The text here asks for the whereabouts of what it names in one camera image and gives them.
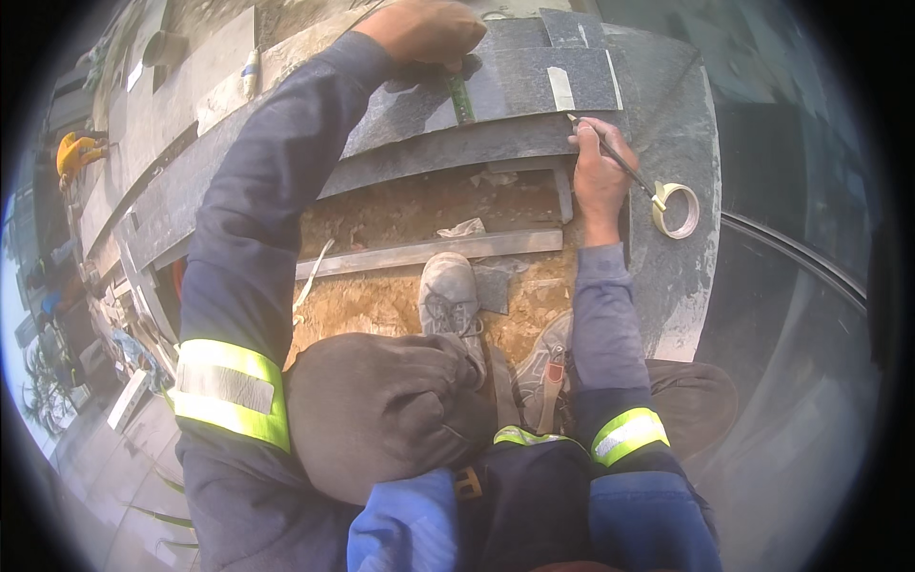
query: right hand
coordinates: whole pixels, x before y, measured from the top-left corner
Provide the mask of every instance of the right hand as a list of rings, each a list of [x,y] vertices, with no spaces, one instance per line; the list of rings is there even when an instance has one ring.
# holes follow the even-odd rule
[[[456,73],[461,58],[483,39],[486,26],[459,2],[401,0],[372,14],[353,31],[374,39],[397,63],[441,63]]]
[[[585,246],[619,242],[619,210],[629,193],[632,178],[600,147],[603,137],[630,167],[638,170],[635,156],[615,125],[582,117],[568,140],[578,147],[575,195],[585,219]]]

